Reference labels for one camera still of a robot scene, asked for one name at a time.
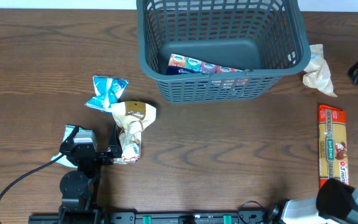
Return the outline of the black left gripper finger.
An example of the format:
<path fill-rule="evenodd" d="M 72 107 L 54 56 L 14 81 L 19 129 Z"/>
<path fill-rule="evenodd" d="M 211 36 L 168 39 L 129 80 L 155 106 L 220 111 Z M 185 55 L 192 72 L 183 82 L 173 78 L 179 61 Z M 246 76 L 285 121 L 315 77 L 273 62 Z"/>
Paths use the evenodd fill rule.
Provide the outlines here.
<path fill-rule="evenodd" d="M 110 158 L 121 158 L 122 156 L 122 146 L 119 140 L 120 127 L 116 124 L 114 125 L 111 136 L 108 141 L 108 156 Z"/>
<path fill-rule="evenodd" d="M 66 146 L 69 144 L 74 143 L 74 137 L 78 133 L 80 127 L 79 126 L 73 126 L 73 125 L 66 125 L 65 126 L 65 132 L 63 135 L 63 141 L 61 146 Z"/>

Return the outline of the beige brown snack bag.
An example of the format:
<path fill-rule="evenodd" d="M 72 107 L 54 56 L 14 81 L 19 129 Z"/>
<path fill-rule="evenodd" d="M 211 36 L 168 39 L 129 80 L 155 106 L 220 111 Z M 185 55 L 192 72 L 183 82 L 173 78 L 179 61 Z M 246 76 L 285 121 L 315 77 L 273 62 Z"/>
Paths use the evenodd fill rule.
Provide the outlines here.
<path fill-rule="evenodd" d="M 142 152 L 141 132 L 150 126 L 157 116 L 157 109 L 140 101 L 125 101 L 111 105 L 112 116 L 121 132 L 119 142 L 122 154 L 113 159 L 115 164 L 137 162 Z"/>

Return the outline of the beige paper bag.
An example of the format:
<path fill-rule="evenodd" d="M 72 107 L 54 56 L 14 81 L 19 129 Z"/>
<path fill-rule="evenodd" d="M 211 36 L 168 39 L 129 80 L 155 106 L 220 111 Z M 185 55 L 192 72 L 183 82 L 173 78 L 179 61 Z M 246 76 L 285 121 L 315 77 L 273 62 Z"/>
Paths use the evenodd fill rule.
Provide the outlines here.
<path fill-rule="evenodd" d="M 297 73 L 305 87 L 314 88 L 331 97 L 337 97 L 331 80 L 331 71 L 324 59 L 323 44 L 310 45 L 311 57 L 306 68 Z"/>

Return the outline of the San Remo spaghetti packet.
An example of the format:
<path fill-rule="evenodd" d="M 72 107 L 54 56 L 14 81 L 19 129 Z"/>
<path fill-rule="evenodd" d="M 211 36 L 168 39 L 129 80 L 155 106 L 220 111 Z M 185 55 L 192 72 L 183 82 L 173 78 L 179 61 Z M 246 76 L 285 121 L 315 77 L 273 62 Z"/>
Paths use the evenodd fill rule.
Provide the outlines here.
<path fill-rule="evenodd" d="M 319 186 L 329 179 L 349 184 L 346 113 L 338 108 L 318 107 Z"/>

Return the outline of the Kleenex tissue multipack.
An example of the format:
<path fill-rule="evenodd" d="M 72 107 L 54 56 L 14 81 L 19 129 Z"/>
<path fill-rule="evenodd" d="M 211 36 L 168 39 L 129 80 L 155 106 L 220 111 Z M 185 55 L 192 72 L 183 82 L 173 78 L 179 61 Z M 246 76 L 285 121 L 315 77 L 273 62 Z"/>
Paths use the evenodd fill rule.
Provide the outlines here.
<path fill-rule="evenodd" d="M 239 69 L 223 67 L 212 63 L 204 62 L 195 58 L 171 54 L 167 66 L 167 75 L 215 75 L 223 73 L 240 72 Z M 252 91 L 247 84 L 248 79 L 225 79 L 225 80 L 187 80 L 184 82 L 159 82 L 162 95 L 170 97 L 172 101 L 201 101 L 201 100 L 222 100 L 225 98 L 244 97 Z"/>

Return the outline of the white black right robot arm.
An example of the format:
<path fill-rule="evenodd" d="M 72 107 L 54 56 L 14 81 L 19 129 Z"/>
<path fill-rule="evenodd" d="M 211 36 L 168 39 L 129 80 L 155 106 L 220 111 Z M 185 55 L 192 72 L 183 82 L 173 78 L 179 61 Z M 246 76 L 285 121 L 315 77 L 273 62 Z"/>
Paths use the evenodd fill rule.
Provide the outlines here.
<path fill-rule="evenodd" d="M 266 223 L 358 223 L 358 187 L 349 185 L 345 111 L 318 108 L 319 192 L 276 205 Z"/>

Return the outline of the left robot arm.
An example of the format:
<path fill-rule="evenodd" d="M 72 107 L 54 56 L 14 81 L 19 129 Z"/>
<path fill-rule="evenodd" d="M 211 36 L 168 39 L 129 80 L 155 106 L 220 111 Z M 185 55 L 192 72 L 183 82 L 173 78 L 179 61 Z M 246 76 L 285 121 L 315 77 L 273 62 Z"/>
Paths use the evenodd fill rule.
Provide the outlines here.
<path fill-rule="evenodd" d="M 110 222 L 107 211 L 98 206 L 98 189 L 101 167 L 113 165 L 122 155 L 119 128 L 114 126 L 108 142 L 110 150 L 98 152 L 94 132 L 75 126 L 60 145 L 59 152 L 76 166 L 60 181 L 62 205 L 59 223 L 105 224 Z"/>

